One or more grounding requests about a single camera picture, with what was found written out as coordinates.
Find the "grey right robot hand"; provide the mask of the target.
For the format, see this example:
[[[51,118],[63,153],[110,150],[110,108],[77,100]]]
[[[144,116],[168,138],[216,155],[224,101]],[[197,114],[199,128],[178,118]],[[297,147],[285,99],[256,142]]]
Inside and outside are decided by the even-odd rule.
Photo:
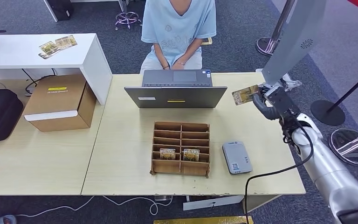
[[[261,96],[261,93],[267,92],[268,87],[258,86],[258,93],[252,95],[252,101],[255,107],[262,113],[262,115],[268,120],[282,120],[282,117],[278,110],[274,107],[267,107],[265,104],[264,96]]]

